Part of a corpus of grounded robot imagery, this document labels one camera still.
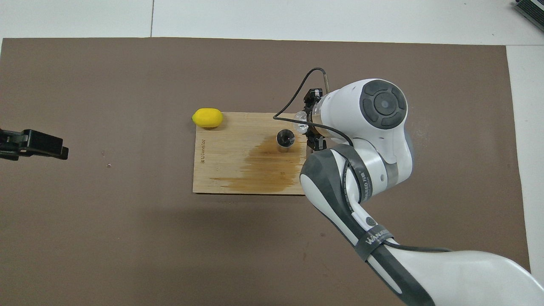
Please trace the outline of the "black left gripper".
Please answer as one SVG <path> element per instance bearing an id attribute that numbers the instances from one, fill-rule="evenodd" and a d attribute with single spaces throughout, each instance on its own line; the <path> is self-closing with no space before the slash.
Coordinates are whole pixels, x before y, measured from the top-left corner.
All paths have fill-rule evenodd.
<path id="1" fill-rule="evenodd" d="M 0 128 L 0 158 L 9 161 L 19 160 L 19 149 L 23 156 L 33 155 L 68 159 L 69 149 L 63 146 L 63 139 L 37 130 L 26 129 L 21 132 Z"/>

